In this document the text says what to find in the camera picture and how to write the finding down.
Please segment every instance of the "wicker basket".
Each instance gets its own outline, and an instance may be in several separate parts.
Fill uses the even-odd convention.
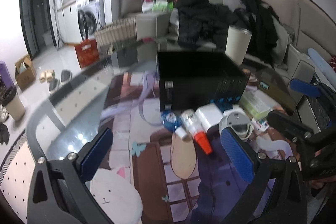
[[[105,51],[102,49],[110,49],[111,46],[113,51],[119,51],[137,39],[135,18],[117,20],[102,30],[96,31],[94,36],[100,52]]]

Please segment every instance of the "doorway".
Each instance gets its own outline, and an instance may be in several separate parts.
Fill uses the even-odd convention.
[[[42,51],[56,46],[49,0],[20,0],[23,36],[33,60]]]

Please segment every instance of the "orange cap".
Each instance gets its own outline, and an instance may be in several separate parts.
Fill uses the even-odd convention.
[[[207,135],[204,131],[198,132],[194,135],[195,142],[198,143],[198,145],[203,149],[203,151],[209,155],[212,153],[211,145],[208,141]]]

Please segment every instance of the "dryer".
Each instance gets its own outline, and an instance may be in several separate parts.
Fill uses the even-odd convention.
[[[95,31],[105,26],[104,0],[78,0],[76,5],[82,39],[94,39]]]

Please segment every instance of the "blue gripper pad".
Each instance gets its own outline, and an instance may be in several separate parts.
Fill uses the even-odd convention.
[[[316,86],[308,84],[301,80],[293,79],[290,81],[289,86],[292,90],[303,93],[308,97],[312,98],[321,97],[321,93]]]
[[[107,151],[112,146],[112,142],[113,134],[111,130],[107,128],[81,162],[81,181],[86,182],[93,179]]]
[[[253,162],[232,134],[235,133],[231,133],[229,129],[223,129],[220,135],[221,145],[236,167],[239,176],[251,183],[254,178]]]

